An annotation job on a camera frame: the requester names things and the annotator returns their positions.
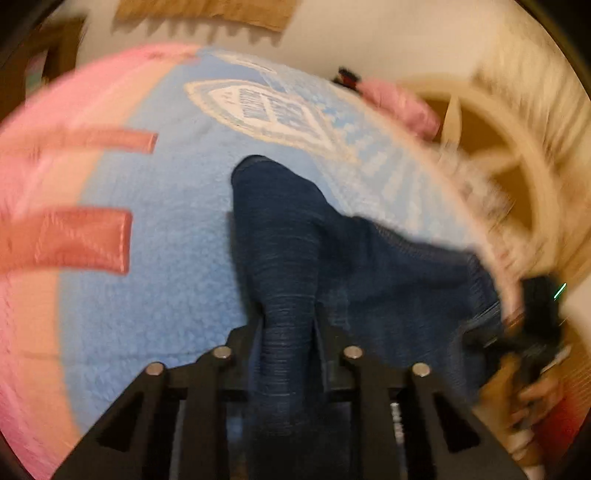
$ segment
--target blue jeans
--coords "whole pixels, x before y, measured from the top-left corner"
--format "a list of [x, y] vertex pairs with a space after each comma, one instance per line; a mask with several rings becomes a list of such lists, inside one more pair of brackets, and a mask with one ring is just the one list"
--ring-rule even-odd
[[425, 362], [468, 401], [494, 373], [463, 346], [502, 332], [490, 275], [471, 252], [410, 242], [336, 212], [318, 188], [265, 157], [232, 174], [235, 245], [262, 312], [247, 416], [251, 478], [347, 478], [347, 412], [320, 394], [314, 312], [394, 367]]

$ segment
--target fabric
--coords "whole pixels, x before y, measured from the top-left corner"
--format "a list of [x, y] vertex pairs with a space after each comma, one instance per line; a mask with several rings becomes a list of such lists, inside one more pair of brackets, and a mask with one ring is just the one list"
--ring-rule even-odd
[[121, 0], [118, 20], [137, 18], [196, 18], [221, 16], [226, 20], [285, 30], [297, 0]]
[[432, 140], [441, 119], [412, 92], [385, 80], [368, 79], [357, 84], [357, 91], [384, 115], [401, 122], [410, 132], [424, 140]]
[[2, 124], [0, 144], [60, 128], [158, 134], [151, 153], [81, 142], [31, 161], [0, 150], [4, 219], [86, 206], [134, 216], [127, 276], [50, 268], [0, 277], [0, 429], [36, 480], [146, 364], [193, 362], [246, 322], [229, 178], [248, 155], [312, 181], [343, 215], [473, 248], [493, 271], [487, 230], [430, 149], [345, 93], [257, 57], [153, 44], [76, 70]]
[[129, 271], [131, 214], [113, 209], [54, 209], [0, 223], [0, 274], [47, 267]]
[[36, 160], [41, 151], [69, 148], [111, 148], [114, 150], [152, 153], [158, 135], [125, 128], [93, 127], [27, 132], [11, 138], [4, 135], [0, 155], [23, 155]]
[[313, 183], [265, 157], [240, 163], [232, 187], [237, 258], [264, 319], [251, 478], [347, 478], [346, 420], [323, 405], [313, 374], [317, 304], [386, 363], [425, 362], [465, 399], [477, 398], [495, 369], [463, 347], [463, 336], [492, 339], [503, 327], [475, 255], [342, 216]]

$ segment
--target green light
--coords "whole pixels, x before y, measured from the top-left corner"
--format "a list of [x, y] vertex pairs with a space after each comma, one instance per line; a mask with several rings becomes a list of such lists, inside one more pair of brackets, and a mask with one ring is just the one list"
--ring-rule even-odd
[[560, 294], [562, 293], [562, 291], [566, 288], [566, 283], [563, 283], [562, 286], [560, 287], [560, 290], [558, 292], [556, 292], [556, 295], [554, 295], [554, 299], [556, 300]]

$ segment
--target beige wheel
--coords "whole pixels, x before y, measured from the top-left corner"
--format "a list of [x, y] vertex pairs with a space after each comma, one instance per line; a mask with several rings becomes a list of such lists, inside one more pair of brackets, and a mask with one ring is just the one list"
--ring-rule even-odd
[[514, 201], [508, 221], [539, 249], [530, 273], [556, 266], [559, 209], [541, 145], [500, 99], [446, 76], [400, 82], [441, 117], [436, 142], [461, 148]]

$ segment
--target pink cloth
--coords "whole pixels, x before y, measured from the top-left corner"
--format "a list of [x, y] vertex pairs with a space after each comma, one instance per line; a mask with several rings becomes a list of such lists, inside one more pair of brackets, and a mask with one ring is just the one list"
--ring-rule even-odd
[[432, 140], [437, 135], [441, 120], [412, 92], [378, 79], [359, 82], [357, 91], [382, 114], [399, 121], [416, 136]]
[[154, 152], [157, 138], [157, 133], [125, 127], [92, 125], [66, 128], [59, 126], [33, 130], [14, 137], [4, 135], [0, 138], [0, 157], [21, 154], [32, 160], [38, 160], [43, 151], [70, 148], [103, 148], [150, 154]]
[[[139, 69], [152, 62], [187, 61], [186, 53], [196, 50], [196, 46], [184, 44], [147, 45], [77, 69], [36, 93], [7, 117], [0, 124], [0, 138], [8, 142], [36, 131], [88, 129], [93, 125], [87, 122], [87, 113], [102, 106], [111, 91], [135, 81]], [[153, 147], [153, 137], [148, 140], [142, 143], [145, 149]], [[0, 223], [28, 213], [27, 195], [43, 177], [55, 153], [41, 149], [38, 157], [30, 158], [28, 151], [0, 151]], [[24, 205], [20, 214], [19, 205]], [[0, 431], [29, 474], [46, 480], [63, 458], [56, 457], [37, 436], [22, 397], [24, 387], [17, 375], [14, 353], [13, 278], [14, 274], [0, 274]]]

